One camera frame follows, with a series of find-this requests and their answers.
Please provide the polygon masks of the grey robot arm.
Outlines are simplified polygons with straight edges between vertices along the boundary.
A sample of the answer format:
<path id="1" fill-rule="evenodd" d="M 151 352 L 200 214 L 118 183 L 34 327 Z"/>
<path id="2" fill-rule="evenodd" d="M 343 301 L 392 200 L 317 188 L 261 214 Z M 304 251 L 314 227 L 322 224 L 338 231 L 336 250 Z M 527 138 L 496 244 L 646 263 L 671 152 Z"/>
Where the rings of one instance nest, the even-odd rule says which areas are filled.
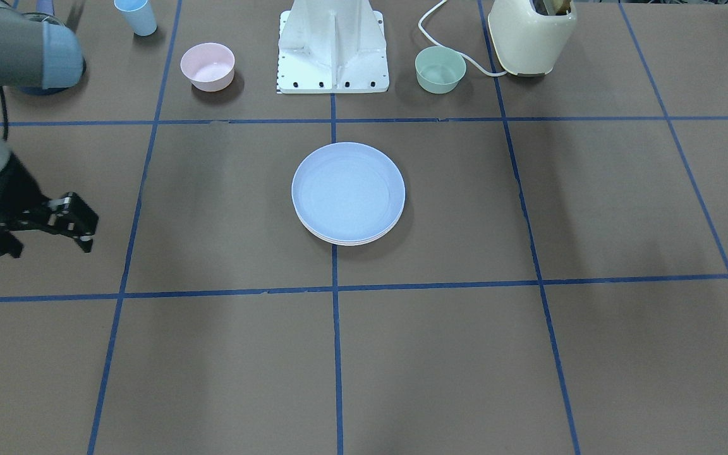
<path id="1" fill-rule="evenodd" d="M 52 18 L 31 20 L 0 1 L 0 90 L 29 87 L 62 90 L 75 86 L 86 69 L 83 49 L 72 29 Z M 85 253 L 92 250 L 99 217 L 77 193 L 45 196 L 8 143 L 6 99 L 1 98 L 0 257 L 19 257 L 17 231 L 43 231 L 68 237 Z"/>

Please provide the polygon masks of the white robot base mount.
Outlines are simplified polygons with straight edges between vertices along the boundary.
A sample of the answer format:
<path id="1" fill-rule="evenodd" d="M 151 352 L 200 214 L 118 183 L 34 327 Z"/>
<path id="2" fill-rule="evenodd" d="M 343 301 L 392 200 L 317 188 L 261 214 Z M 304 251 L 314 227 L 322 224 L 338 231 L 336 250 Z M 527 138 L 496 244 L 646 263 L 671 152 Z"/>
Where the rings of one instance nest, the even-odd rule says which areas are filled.
<path id="1" fill-rule="evenodd" d="M 278 25 L 278 93 L 387 92 L 384 16 L 369 1 L 294 1 Z"/>

